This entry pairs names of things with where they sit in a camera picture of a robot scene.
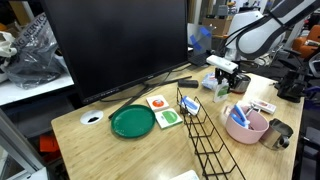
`pink bowl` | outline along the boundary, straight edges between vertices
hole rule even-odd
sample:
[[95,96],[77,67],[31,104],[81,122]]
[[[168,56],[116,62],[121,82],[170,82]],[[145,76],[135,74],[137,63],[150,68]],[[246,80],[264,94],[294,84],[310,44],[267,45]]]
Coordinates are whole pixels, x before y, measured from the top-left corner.
[[[247,109],[248,107],[242,107],[243,112],[247,112]],[[234,109],[231,110],[231,113],[238,116]],[[253,130],[242,127],[233,120],[230,115],[226,122],[226,129],[233,139],[244,144],[254,144],[258,142],[261,136],[267,131],[269,128],[269,122],[256,111],[251,111],[247,119],[250,121],[250,126]]]

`card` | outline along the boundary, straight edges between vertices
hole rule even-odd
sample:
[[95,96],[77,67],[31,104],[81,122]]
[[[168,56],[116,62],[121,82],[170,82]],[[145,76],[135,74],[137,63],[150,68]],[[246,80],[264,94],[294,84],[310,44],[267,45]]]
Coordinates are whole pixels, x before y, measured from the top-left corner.
[[169,104],[162,95],[147,97],[147,102],[154,112],[169,108]]
[[171,127],[182,122],[182,119],[173,108],[156,112],[155,115],[161,129]]

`cable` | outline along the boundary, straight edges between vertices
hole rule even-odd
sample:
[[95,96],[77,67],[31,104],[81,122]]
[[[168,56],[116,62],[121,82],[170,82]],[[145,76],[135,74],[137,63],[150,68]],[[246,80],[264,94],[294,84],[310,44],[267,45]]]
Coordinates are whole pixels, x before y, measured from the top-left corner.
[[171,72],[183,71],[183,70],[187,69],[187,68],[190,67],[190,66],[192,66],[192,64],[190,64],[189,66],[186,66],[186,67],[184,67],[184,68],[182,68],[182,69],[174,70],[174,71],[171,71]]
[[[224,48],[227,47],[232,41],[234,41],[234,40],[239,36],[239,34],[241,34],[243,31],[246,31],[246,30],[250,29],[251,27],[255,26],[256,24],[260,23],[260,22],[261,22],[262,20],[264,20],[265,18],[267,18],[267,16],[263,16],[262,18],[260,18],[260,19],[258,19],[258,20],[256,20],[256,21],[254,21],[254,22],[252,22],[252,23],[250,23],[250,24],[248,24],[248,25],[246,25],[246,26],[244,26],[244,27],[242,27],[242,28],[234,31],[233,33],[231,33],[227,38],[225,38],[223,41],[220,42],[220,45],[219,45],[219,47],[218,47],[218,52],[219,52],[219,54],[221,55],[221,54],[222,54],[222,49],[224,49]],[[238,33],[238,34],[237,34],[236,36],[234,36],[228,43],[226,43],[227,40],[228,40],[230,37],[232,37],[234,34],[236,34],[236,33]]]
[[299,62],[299,64],[300,64],[300,68],[302,68],[303,67],[303,64],[302,64],[302,62],[298,59],[298,57],[296,56],[296,55],[293,55],[294,57],[295,57],[295,59]]
[[115,101],[122,101],[122,100],[130,99],[130,98],[138,98],[138,97],[141,97],[141,96],[145,96],[146,94],[149,94],[153,89],[157,88],[159,85],[164,83],[167,80],[167,78],[169,77],[169,75],[171,74],[171,72],[172,71],[168,72],[167,76],[164,78],[163,81],[161,81],[158,84],[154,85],[154,87],[150,87],[150,89],[148,89],[146,91],[146,93],[144,93],[144,95],[133,95],[133,96],[129,96],[129,97],[124,97],[124,98],[119,98],[119,99],[110,99],[110,100],[100,99],[99,101],[100,102],[115,102]]

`black wire rack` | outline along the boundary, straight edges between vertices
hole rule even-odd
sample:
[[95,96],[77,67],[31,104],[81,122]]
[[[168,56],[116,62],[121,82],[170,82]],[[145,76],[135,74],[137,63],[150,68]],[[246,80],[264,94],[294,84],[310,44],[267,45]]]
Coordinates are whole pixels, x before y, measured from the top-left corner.
[[192,115],[188,108],[184,108],[186,104],[183,97],[177,88],[180,113],[205,179],[246,179],[200,100],[197,97],[193,99],[200,108],[196,115]]

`green plastic plate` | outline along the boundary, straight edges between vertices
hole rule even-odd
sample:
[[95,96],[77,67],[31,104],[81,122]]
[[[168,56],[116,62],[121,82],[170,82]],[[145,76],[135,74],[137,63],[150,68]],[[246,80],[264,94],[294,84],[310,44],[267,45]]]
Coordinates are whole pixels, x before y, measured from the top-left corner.
[[111,128],[121,137],[136,138],[147,134],[155,121],[155,114],[149,107],[129,105],[116,111],[111,120]]

